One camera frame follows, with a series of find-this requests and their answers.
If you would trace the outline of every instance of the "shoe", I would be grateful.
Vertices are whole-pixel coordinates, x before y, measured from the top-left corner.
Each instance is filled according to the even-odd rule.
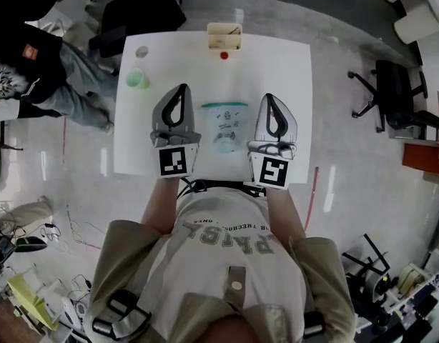
[[[114,134],[114,124],[111,122],[108,122],[105,127],[102,129],[102,132],[106,134]]]

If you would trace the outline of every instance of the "office chair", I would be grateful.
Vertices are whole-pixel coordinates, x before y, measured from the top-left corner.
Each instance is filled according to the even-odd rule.
[[[123,52],[126,37],[176,31],[185,21],[181,0],[113,0],[105,6],[102,33],[89,40],[102,58]]]
[[[426,126],[439,129],[439,117],[428,111],[413,111],[413,97],[423,93],[428,98],[428,88],[424,73],[420,70],[421,85],[412,89],[407,69],[401,65],[389,61],[378,60],[372,75],[377,76],[377,88],[374,88],[366,80],[355,72],[348,72],[348,77],[358,79],[365,88],[373,95],[373,100],[359,113],[353,111],[353,118],[358,118],[378,106],[380,112],[380,127],[377,133],[385,131],[385,117],[387,123],[393,129],[406,129],[412,126],[419,126],[425,129]]]

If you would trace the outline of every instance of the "black jacket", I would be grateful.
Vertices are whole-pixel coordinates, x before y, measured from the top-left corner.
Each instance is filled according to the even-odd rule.
[[[25,24],[45,15],[56,0],[0,0],[0,99],[42,103],[66,81],[62,39]]]

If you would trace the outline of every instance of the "jeans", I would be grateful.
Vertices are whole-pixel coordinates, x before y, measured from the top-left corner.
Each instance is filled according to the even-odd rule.
[[[66,42],[62,43],[59,55],[67,78],[72,74],[77,75],[85,91],[112,97],[116,101],[117,77],[100,69],[89,57]],[[104,129],[109,122],[104,111],[91,105],[87,98],[79,95],[67,83],[58,88],[46,101],[35,105],[40,109],[57,111],[82,126]]]

